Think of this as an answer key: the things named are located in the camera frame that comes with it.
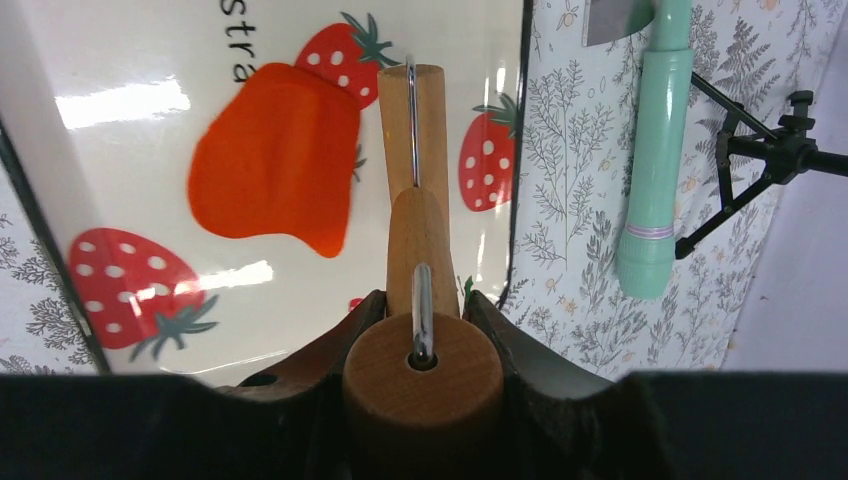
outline tray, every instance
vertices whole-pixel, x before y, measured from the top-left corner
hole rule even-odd
[[[390,205],[378,67],[351,60],[363,41],[382,47],[369,58],[384,65],[412,53],[419,64],[445,69],[457,293],[471,282],[497,301],[511,264],[529,7],[529,0],[3,2],[0,115],[37,200],[25,207],[49,227],[109,368],[237,384],[385,288]],[[349,91],[360,98],[350,222],[334,258],[288,235],[214,235],[189,208],[195,145],[246,78],[271,62],[311,65],[342,86],[355,83]],[[356,82],[339,75],[345,65]],[[499,175],[497,195],[490,174]]]

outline mint green handle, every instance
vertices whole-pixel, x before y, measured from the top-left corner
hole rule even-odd
[[[630,205],[616,267],[621,290],[646,300],[663,294],[674,263],[674,194],[694,61],[691,15],[692,0],[664,0],[642,59]]]

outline orange fabric piece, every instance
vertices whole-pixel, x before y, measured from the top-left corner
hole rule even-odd
[[[227,238],[282,233],[341,253],[350,216],[357,99],[282,63],[256,71],[197,144],[188,200]]]

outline metal hook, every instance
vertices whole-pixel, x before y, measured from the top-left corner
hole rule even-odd
[[[419,263],[412,274],[412,355],[416,370],[436,366],[433,352],[433,283],[430,266]]]
[[[421,186],[420,164],[418,157],[418,80],[415,60],[406,56],[406,81],[409,83],[409,131],[412,148],[412,185]]]

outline wooden cylinder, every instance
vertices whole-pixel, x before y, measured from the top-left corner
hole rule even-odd
[[[389,223],[386,303],[388,316],[412,312],[412,273],[419,263],[432,271],[433,311],[459,318],[450,241],[436,197],[424,188],[401,192]]]
[[[411,331],[412,316],[397,315],[350,349],[342,394],[353,434],[385,478],[474,478],[500,417],[498,353],[470,322],[436,314],[437,363],[418,371]]]
[[[420,186],[436,196],[445,232],[450,237],[445,71],[435,65],[417,65],[416,74]],[[406,66],[399,65],[381,70],[377,75],[377,87],[380,116],[383,121],[389,195],[394,203],[402,191],[413,186]]]

